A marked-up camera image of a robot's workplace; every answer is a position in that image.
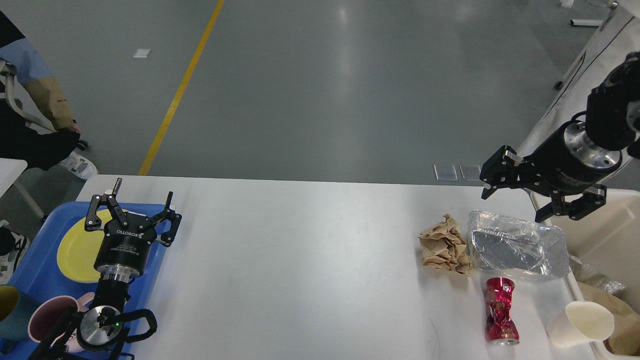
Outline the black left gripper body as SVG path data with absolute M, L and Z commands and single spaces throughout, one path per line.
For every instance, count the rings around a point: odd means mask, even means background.
M 105 224 L 103 241 L 94 262 L 101 280 L 127 283 L 144 275 L 157 232 L 140 221 L 130 219 L 126 224 L 129 228 L 123 228 L 116 219 Z

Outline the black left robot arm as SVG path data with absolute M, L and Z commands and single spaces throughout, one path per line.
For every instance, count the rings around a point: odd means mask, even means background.
M 102 231 L 93 267 L 99 273 L 96 291 L 86 310 L 68 306 L 32 351 L 31 360 L 77 360 L 68 341 L 75 337 L 82 350 L 106 352 L 110 360 L 126 357 L 126 344 L 144 341 L 158 329 L 150 309 L 125 310 L 130 285 L 144 275 L 153 244 L 169 248 L 182 216 L 171 208 L 173 192 L 163 209 L 147 216 L 125 212 L 117 201 L 122 179 L 109 193 L 95 194 L 84 221 L 85 231 Z

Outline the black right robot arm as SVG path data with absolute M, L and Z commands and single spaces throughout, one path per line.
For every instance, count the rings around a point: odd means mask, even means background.
M 542 223 L 552 216 L 581 220 L 606 204 L 601 181 L 623 165 L 623 155 L 639 157 L 639 53 L 626 55 L 576 112 L 529 155 L 501 146 L 481 167 L 481 194 L 526 189 L 550 198 L 535 212 Z

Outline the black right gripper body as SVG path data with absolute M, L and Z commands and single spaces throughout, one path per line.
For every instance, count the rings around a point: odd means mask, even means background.
M 586 124 L 570 120 L 526 155 L 532 191 L 551 197 L 578 195 L 622 166 L 622 151 L 592 141 Z

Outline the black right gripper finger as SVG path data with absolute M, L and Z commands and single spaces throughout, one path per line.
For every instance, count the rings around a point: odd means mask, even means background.
M 594 184 L 585 189 L 579 198 L 567 202 L 564 193 L 553 190 L 548 195 L 550 202 L 535 212 L 535 222 L 542 223 L 552 216 L 568 216 L 574 221 L 581 220 L 606 204 L 607 191 L 608 187 L 605 185 Z
M 480 169 L 484 183 L 481 198 L 487 199 L 498 189 L 525 189 L 550 196 L 551 188 L 542 171 L 528 156 L 520 157 L 509 145 L 501 146 Z

